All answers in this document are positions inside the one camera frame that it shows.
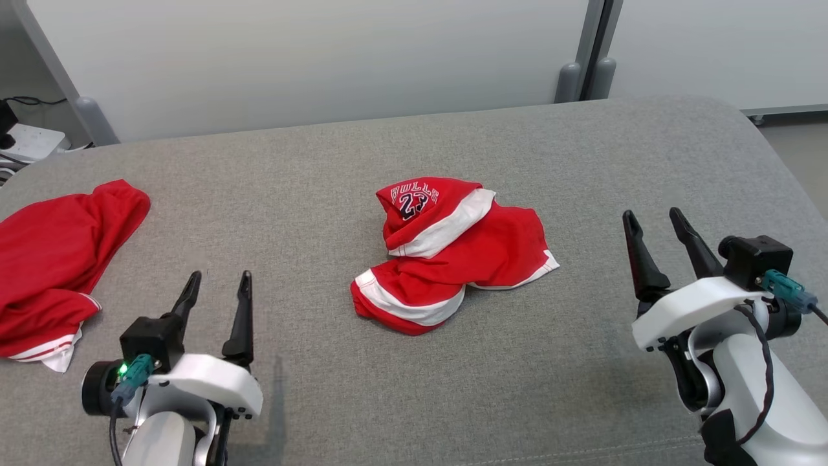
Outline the dark grey partition post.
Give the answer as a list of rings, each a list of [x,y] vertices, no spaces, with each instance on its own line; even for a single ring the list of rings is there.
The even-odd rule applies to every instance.
[[[603,0],[593,49],[583,80],[582,100],[601,100],[609,97],[617,68],[617,61],[610,56],[610,47],[623,4],[624,0]]]

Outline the red Bulls 23 jersey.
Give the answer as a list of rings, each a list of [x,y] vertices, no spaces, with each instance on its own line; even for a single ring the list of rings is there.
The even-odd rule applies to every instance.
[[[116,252],[151,208],[125,180],[25,206],[0,221],[0,360],[71,365],[92,296]]]

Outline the narrow white partition panel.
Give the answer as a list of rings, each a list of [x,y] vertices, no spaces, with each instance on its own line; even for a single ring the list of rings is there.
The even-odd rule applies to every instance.
[[[828,105],[828,0],[623,0],[611,98],[692,94],[743,111]]]

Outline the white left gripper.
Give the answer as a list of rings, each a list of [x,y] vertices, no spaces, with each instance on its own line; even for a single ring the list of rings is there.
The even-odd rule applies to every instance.
[[[172,310],[171,319],[186,330],[190,310],[197,303],[203,274],[194,271]],[[261,415],[263,392],[246,369],[254,362],[254,318],[252,318],[252,273],[243,271],[237,289],[237,310],[230,337],[222,346],[224,360],[207,354],[187,353],[167,374],[151,375],[139,406],[139,421],[162,411],[189,417],[209,417],[214,405],[230,409],[243,419]]]

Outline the grey partition base rail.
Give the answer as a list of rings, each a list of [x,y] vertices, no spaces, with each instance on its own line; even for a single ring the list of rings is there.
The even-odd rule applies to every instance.
[[[756,126],[828,123],[828,104],[743,109],[741,112]]]

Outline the wide white partition panel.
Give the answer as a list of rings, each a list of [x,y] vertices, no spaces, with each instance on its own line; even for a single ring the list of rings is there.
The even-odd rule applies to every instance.
[[[27,0],[120,142],[551,104],[577,0]]]

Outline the red shorts with white stripes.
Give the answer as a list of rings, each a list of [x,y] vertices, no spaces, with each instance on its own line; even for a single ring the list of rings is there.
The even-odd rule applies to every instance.
[[[442,326],[466,289],[509,290],[555,271],[535,210],[457,178],[421,177],[376,192],[388,261],[350,284],[356,315],[411,336]]]

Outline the black power adapter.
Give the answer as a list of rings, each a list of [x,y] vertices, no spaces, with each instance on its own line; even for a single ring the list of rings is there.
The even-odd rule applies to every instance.
[[[8,150],[15,144],[11,130],[19,123],[6,100],[0,98],[0,150]]]

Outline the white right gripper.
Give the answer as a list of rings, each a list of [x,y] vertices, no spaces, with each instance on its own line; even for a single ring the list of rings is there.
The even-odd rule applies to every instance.
[[[721,262],[695,231],[681,209],[671,208],[669,216],[675,236],[684,245],[695,277],[698,278],[671,294],[668,294],[670,280],[659,271],[651,257],[644,243],[644,230],[640,227],[638,219],[632,210],[625,210],[623,213],[634,294],[640,302],[657,302],[632,323],[633,338],[641,350],[656,347],[661,338],[675,337],[683,331],[724,315],[747,300],[770,297],[765,290],[746,290],[722,277],[724,269]]]

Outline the slanted grey partition post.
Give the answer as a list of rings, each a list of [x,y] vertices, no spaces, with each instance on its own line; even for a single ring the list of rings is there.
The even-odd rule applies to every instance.
[[[93,98],[82,96],[71,82],[70,76],[58,58],[56,51],[47,39],[44,30],[36,21],[32,9],[29,8],[27,0],[11,0],[12,10],[23,25],[29,40],[41,56],[45,67],[49,70],[56,85],[68,98],[68,103],[80,124],[91,137],[91,142],[96,146],[107,146],[120,144],[115,130],[104,116],[103,111]]]

